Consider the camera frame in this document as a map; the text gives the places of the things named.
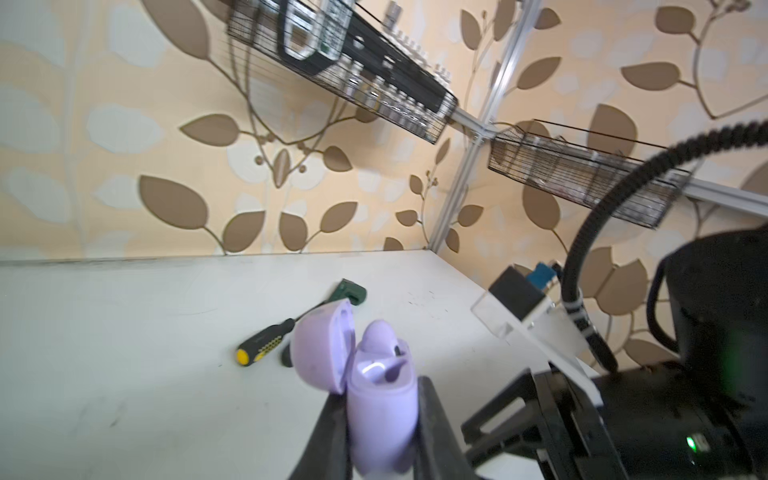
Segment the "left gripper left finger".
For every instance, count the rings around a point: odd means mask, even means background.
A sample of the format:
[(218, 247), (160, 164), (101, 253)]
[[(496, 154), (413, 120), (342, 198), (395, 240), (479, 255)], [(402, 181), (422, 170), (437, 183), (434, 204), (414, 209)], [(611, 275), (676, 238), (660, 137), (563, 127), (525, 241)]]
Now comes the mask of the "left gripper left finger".
[(346, 396), (329, 394), (290, 480), (351, 478)]

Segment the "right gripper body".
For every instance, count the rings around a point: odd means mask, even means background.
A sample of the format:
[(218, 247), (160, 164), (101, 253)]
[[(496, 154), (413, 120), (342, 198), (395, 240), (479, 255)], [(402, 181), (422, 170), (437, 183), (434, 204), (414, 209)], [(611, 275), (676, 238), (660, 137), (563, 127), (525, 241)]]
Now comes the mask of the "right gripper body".
[(555, 367), (524, 371), (461, 432), (474, 468), (506, 453), (535, 460), (546, 479), (612, 477), (612, 440), (598, 408)]

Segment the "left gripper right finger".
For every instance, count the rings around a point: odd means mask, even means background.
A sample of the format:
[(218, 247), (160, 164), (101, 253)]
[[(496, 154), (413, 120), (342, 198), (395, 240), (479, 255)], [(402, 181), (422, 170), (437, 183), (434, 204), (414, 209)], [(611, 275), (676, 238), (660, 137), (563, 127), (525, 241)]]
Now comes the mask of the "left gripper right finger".
[(418, 378), (419, 418), (416, 431), (415, 478), (476, 479), (462, 452), (432, 380)]

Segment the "purple round charging case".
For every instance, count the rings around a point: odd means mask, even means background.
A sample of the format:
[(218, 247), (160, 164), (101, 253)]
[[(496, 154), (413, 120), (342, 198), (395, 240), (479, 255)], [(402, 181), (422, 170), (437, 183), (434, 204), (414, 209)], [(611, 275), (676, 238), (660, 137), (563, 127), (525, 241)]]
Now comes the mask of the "purple round charging case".
[(325, 304), (294, 330), (293, 366), (308, 385), (346, 396), (351, 459), (360, 474), (404, 473), (413, 463), (419, 416), (410, 348), (399, 339), (405, 355), (383, 358), (359, 351), (361, 340), (350, 301)]

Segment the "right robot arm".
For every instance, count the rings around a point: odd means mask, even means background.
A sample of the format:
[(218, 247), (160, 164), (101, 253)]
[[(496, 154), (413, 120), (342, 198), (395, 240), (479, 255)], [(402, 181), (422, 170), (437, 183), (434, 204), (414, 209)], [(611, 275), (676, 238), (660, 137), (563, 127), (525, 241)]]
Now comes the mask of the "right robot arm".
[(604, 374), (577, 382), (552, 362), (525, 372), (462, 424), (466, 461), (512, 454), (547, 479), (726, 479), (767, 475), (767, 232), (710, 235), (658, 265), (645, 302), (649, 332), (673, 353), (620, 370), (590, 321), (580, 277), (610, 217), (643, 187), (693, 160), (767, 143), (765, 121), (710, 130), (619, 180), (578, 231), (557, 277), (568, 320)]

